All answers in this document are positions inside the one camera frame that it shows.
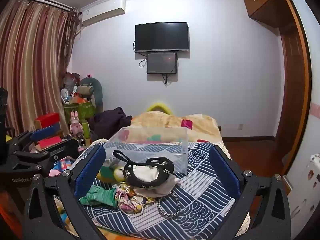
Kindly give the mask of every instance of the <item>striped curtain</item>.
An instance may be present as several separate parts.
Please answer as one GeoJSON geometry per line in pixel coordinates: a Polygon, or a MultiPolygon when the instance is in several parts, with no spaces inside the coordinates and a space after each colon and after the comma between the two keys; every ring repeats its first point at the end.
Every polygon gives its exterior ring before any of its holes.
{"type": "Polygon", "coordinates": [[[0,86],[8,91],[8,125],[18,134],[52,112],[68,132],[59,88],[67,19],[68,12],[24,0],[10,0],[0,15],[0,86]]]}

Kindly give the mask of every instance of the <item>curtain rod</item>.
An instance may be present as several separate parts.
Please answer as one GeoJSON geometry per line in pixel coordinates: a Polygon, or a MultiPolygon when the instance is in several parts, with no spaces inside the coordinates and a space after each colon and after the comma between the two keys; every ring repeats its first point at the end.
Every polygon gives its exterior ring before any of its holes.
{"type": "Polygon", "coordinates": [[[63,3],[56,2],[54,0],[29,0],[29,1],[41,2],[41,3],[44,3],[44,4],[50,5],[50,6],[54,6],[54,7],[58,8],[58,9],[63,9],[65,11],[70,11],[71,10],[70,6],[65,5],[63,3]]]}

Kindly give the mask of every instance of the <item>green basket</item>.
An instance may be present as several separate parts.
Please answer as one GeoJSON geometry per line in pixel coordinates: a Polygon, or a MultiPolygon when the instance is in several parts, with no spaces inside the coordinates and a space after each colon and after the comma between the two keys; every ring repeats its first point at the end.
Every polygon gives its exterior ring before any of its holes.
{"type": "Polygon", "coordinates": [[[92,117],[96,113],[96,108],[92,105],[91,101],[81,103],[81,104],[70,104],[64,105],[64,113],[66,116],[66,121],[70,122],[71,112],[78,111],[78,118],[80,120],[92,117]]]}
{"type": "Polygon", "coordinates": [[[79,112],[79,104],[64,105],[63,108],[64,108],[64,114],[66,116],[67,123],[71,123],[70,122],[71,112],[75,112],[75,111],[79,112]]]}
{"type": "Polygon", "coordinates": [[[96,108],[91,101],[78,104],[78,117],[80,120],[92,117],[96,113],[96,108]]]}

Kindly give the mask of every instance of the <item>cable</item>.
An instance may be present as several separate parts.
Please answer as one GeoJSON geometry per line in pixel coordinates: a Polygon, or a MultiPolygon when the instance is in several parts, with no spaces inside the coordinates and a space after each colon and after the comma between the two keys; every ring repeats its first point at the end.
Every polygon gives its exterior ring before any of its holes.
{"type": "Polygon", "coordinates": [[[146,63],[147,63],[147,58],[145,58],[145,59],[143,59],[142,61],[139,62],[139,67],[144,67],[146,65],[146,63]]]}
{"type": "Polygon", "coordinates": [[[167,74],[162,74],[162,78],[164,80],[164,85],[167,87],[167,82],[168,82],[168,77],[171,75],[172,71],[177,67],[178,65],[178,58],[177,58],[177,61],[176,61],[176,64],[174,65],[173,69],[170,71],[170,73],[167,73],[167,74]]]}
{"type": "MultiPolygon", "coordinates": [[[[133,42],[133,50],[135,52],[135,41],[133,42]]],[[[143,55],[142,53],[138,52],[141,56],[146,57],[145,59],[143,59],[142,61],[139,62],[139,67],[144,67],[147,63],[147,55],[143,55]]]]}
{"type": "Polygon", "coordinates": [[[136,47],[135,47],[135,43],[136,43],[136,41],[134,41],[133,42],[133,50],[134,50],[134,52],[135,52],[135,49],[136,49],[136,47]]]}

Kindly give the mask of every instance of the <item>wooden floor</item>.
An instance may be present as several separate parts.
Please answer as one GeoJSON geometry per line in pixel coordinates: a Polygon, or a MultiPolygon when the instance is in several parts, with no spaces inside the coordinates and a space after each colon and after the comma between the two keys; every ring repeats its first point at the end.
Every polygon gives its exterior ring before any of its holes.
{"type": "MultiPolygon", "coordinates": [[[[225,142],[225,145],[242,170],[250,170],[257,176],[271,177],[283,168],[274,141],[225,142]]],[[[249,210],[251,217],[257,212],[261,199],[259,196],[253,201],[249,210]]]]}

